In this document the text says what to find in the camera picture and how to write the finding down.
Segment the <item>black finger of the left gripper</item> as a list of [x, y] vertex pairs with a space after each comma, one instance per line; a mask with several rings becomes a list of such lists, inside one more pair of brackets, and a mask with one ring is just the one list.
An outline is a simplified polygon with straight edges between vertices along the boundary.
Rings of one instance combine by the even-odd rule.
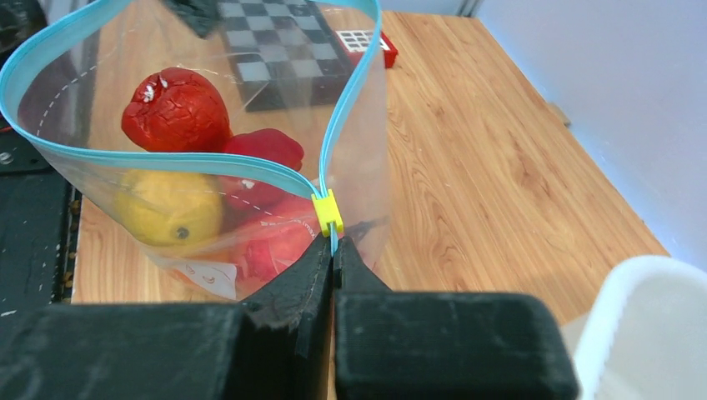
[[198, 38], [208, 38], [223, 21], [217, 0], [163, 0], [165, 7]]

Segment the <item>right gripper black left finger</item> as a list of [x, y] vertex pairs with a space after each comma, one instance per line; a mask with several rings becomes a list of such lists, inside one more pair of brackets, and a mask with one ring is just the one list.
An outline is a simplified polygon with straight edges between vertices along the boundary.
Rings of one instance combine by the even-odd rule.
[[241, 302], [56, 304], [1, 354], [4, 399], [319, 399], [331, 246]]

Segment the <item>red toy chili pepper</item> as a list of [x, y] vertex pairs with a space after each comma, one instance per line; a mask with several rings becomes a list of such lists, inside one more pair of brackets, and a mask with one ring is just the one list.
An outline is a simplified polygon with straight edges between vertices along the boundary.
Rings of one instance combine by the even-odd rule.
[[248, 158], [248, 166], [241, 167], [248, 172], [247, 177], [219, 178], [229, 206], [243, 213], [254, 213], [282, 201], [287, 193], [261, 178], [276, 177], [284, 168], [299, 171], [305, 155], [298, 141], [273, 127], [237, 134], [224, 143], [221, 152]]

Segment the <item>clear zip top bag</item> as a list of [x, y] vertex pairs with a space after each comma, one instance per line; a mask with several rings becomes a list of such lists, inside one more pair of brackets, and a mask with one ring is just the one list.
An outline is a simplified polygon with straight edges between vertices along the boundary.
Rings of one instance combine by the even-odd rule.
[[[385, 67], [378, 45], [377, 1], [312, 1], [334, 33], [369, 30], [372, 42], [334, 105], [249, 112], [223, 39], [223, 22], [198, 38], [163, 1], [4, 1], [1, 4], [1, 113], [40, 158], [119, 224], [155, 266], [214, 296], [241, 300], [230, 253], [256, 212], [226, 201], [219, 178], [247, 177], [248, 158], [220, 152], [148, 152], [121, 129], [124, 108], [147, 76], [164, 68], [193, 70], [221, 94], [232, 137], [277, 128], [304, 149], [263, 182], [312, 202], [330, 243], [351, 238], [375, 268], [390, 228]], [[154, 247], [119, 221], [113, 198], [133, 169], [201, 173], [216, 179], [223, 203], [220, 234], [187, 247]]]

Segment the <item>small red toy tomato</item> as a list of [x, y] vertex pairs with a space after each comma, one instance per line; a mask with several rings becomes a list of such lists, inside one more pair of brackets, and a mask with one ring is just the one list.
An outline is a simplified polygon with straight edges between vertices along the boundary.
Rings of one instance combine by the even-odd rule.
[[218, 89], [182, 67], [164, 68], [138, 84], [123, 110], [121, 129], [153, 153], [218, 153], [232, 137]]

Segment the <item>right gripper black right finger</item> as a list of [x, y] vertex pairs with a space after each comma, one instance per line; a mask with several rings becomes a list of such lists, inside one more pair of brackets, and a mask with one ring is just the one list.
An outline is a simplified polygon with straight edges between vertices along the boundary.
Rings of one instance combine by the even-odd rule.
[[520, 292], [395, 292], [344, 237], [333, 256], [340, 399], [576, 399], [559, 325]]

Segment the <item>red toy apple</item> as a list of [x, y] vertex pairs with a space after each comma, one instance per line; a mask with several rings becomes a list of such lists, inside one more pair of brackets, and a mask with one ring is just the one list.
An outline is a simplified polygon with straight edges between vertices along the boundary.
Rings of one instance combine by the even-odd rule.
[[243, 295], [269, 283], [295, 263], [318, 236], [320, 226], [313, 204], [288, 195], [268, 211], [256, 212], [230, 253], [236, 267], [235, 287]]

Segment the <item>yellow toy lemon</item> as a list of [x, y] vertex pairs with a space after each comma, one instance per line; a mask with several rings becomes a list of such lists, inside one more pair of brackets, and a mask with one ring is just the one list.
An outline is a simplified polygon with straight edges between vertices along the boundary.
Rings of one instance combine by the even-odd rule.
[[187, 247], [221, 232], [223, 203], [214, 177], [195, 172], [133, 169], [113, 198], [118, 221], [140, 242]]

